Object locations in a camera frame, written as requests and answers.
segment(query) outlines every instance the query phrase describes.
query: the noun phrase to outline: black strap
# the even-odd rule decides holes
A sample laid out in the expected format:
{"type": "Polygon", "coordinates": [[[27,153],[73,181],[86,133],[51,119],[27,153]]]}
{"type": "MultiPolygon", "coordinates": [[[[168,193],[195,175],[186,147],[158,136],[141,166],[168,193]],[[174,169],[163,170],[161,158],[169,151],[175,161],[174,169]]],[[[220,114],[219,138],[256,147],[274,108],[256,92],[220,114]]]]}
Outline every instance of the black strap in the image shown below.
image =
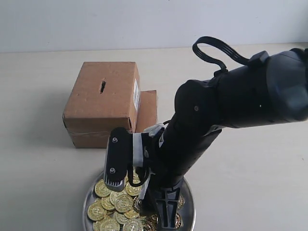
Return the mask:
{"type": "Polygon", "coordinates": [[[220,72],[227,72],[228,71],[226,65],[221,60],[214,59],[214,58],[208,56],[207,54],[205,54],[204,52],[202,52],[198,48],[198,44],[200,44],[200,43],[208,44],[208,45],[211,45],[213,47],[216,47],[219,50],[221,50],[222,52],[226,53],[234,61],[236,61],[236,62],[238,62],[242,65],[248,65],[249,59],[242,57],[238,52],[236,52],[232,47],[230,47],[225,42],[223,42],[223,41],[221,41],[217,38],[213,38],[213,37],[209,37],[209,36],[204,36],[204,37],[199,38],[192,46],[193,52],[203,61],[211,63],[211,64],[217,64],[218,66],[220,66],[220,69],[221,69],[220,72]]]}

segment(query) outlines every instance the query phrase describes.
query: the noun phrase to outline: white table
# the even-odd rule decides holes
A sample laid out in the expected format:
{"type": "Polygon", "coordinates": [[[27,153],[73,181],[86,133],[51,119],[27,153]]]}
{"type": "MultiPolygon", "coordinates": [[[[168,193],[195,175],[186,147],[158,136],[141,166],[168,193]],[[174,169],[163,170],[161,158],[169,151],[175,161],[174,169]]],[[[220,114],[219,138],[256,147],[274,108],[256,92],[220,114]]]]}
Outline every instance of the white table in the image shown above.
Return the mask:
{"type": "MultiPolygon", "coordinates": [[[[307,44],[235,46],[242,55],[307,44]]],[[[207,48],[238,66],[222,52],[207,48]]],[[[158,91],[158,120],[170,119],[177,88],[218,66],[191,48],[0,54],[0,230],[81,231],[85,194],[105,150],[75,149],[62,112],[84,61],[136,61],[141,89],[158,91]]],[[[187,173],[196,231],[305,231],[308,123],[225,129],[187,173]]]]}

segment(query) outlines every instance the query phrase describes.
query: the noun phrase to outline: coin slot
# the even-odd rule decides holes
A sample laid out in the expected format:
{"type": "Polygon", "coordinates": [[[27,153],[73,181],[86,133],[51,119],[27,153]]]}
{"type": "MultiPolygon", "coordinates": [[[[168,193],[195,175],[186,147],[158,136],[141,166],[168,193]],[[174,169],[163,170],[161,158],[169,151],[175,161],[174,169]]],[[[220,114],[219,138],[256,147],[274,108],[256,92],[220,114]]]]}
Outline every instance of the coin slot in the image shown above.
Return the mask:
{"type": "Polygon", "coordinates": [[[101,85],[101,94],[102,94],[102,92],[103,92],[104,89],[105,89],[105,85],[106,85],[106,82],[105,82],[105,81],[102,81],[102,85],[101,85]]]}

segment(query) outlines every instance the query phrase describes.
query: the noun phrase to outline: silver plate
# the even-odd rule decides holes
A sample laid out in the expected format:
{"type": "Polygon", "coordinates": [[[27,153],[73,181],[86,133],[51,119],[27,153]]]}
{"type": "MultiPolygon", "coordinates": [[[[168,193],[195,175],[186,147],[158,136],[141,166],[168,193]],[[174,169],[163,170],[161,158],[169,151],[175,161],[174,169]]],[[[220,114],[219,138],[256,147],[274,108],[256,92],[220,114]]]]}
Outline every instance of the silver plate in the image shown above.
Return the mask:
{"type": "MultiPolygon", "coordinates": [[[[94,203],[95,199],[99,198],[94,192],[94,187],[96,183],[102,178],[103,178],[103,172],[95,179],[95,181],[91,185],[86,195],[86,199],[83,203],[82,226],[83,226],[84,231],[93,231],[93,221],[91,221],[88,218],[87,209],[89,205],[94,203]]],[[[192,231],[194,227],[196,212],[195,212],[194,201],[192,197],[193,195],[192,195],[191,189],[185,178],[182,184],[181,193],[183,194],[185,198],[185,204],[183,208],[179,210],[179,214],[182,217],[182,226],[178,230],[179,231],[192,231]]]]}

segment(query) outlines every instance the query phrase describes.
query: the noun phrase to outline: screw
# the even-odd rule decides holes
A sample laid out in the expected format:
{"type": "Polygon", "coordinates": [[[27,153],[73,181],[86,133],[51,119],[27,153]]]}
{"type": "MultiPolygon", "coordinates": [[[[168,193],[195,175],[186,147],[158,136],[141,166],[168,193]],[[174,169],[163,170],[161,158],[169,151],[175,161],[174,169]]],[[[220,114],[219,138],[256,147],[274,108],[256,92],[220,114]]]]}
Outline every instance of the screw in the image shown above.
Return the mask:
{"type": "Polygon", "coordinates": [[[114,173],[116,172],[116,170],[115,170],[114,167],[111,167],[111,168],[109,169],[109,172],[110,172],[110,174],[114,174],[114,173]]]}

